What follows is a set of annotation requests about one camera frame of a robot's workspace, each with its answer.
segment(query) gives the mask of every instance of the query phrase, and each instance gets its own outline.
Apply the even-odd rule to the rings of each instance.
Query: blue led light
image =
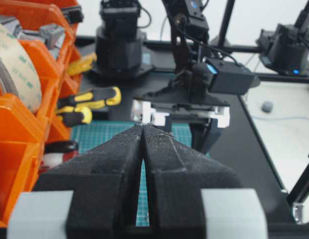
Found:
[[[217,70],[216,70],[212,65],[206,64],[206,67],[208,68],[208,70],[209,70],[212,74],[214,74],[214,75],[218,74]]]
[[[194,1],[191,1],[191,6],[193,6],[193,8],[197,8],[198,7],[198,5]]]

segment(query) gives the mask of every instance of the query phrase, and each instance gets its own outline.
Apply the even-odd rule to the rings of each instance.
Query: black table surface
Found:
[[[83,54],[93,50],[93,45],[81,49]],[[109,109],[108,120],[131,121],[133,97],[162,89],[173,77],[172,73],[150,73],[140,79],[106,81],[94,73],[85,73],[81,90],[84,91],[92,87],[118,86],[122,92],[122,102]],[[231,120],[230,126],[224,130],[211,149],[211,157],[234,169],[245,188],[256,190],[265,210],[268,224],[293,223],[294,218],[285,194],[281,192],[282,186],[276,177],[275,169],[241,98],[234,95],[214,95],[230,104]]]

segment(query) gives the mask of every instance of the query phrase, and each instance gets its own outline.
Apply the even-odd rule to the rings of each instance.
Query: yellow and black tool handle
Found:
[[[92,121],[92,112],[88,107],[71,107],[66,106],[56,111],[57,117],[68,128],[90,124]]]
[[[67,68],[67,74],[69,76],[75,76],[85,71],[90,71],[95,62],[97,61],[96,53],[91,53],[87,56],[83,56],[81,59],[71,62]]]
[[[88,107],[97,110],[105,106],[115,106],[121,102],[121,92],[118,87],[94,88],[75,96],[58,100],[57,108],[65,106]]]

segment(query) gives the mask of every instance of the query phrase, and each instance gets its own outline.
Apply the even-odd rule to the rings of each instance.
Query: orange parts bin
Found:
[[[79,5],[77,0],[22,0],[22,1],[35,2],[40,4],[55,4],[59,8]],[[74,30],[74,32],[76,32],[78,24],[73,24],[71,27]]]
[[[32,114],[18,97],[0,96],[0,222],[6,225],[20,192],[30,191],[38,178],[63,79],[60,67],[43,43],[21,41],[21,44],[38,72],[42,104]]]
[[[78,93],[82,75],[69,77],[66,69],[81,56],[74,47],[75,32],[59,7],[77,4],[76,0],[0,0],[0,14],[15,16],[23,29],[56,23],[66,34],[57,61],[42,42],[20,41],[41,82],[42,103],[35,114],[18,97],[0,96],[0,228],[8,224],[19,194],[31,191],[36,183],[45,143],[70,137],[71,129],[54,111],[59,97]]]
[[[22,28],[27,30],[39,30],[41,26],[51,23],[64,27],[66,37],[60,49],[57,63],[62,72],[65,71],[72,53],[75,33],[57,6],[16,0],[0,0],[0,14],[15,16]]]

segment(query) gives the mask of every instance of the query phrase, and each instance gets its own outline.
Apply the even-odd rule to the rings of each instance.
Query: roll of tape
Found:
[[[33,113],[41,104],[36,69],[19,41],[0,24],[0,92],[12,93]]]

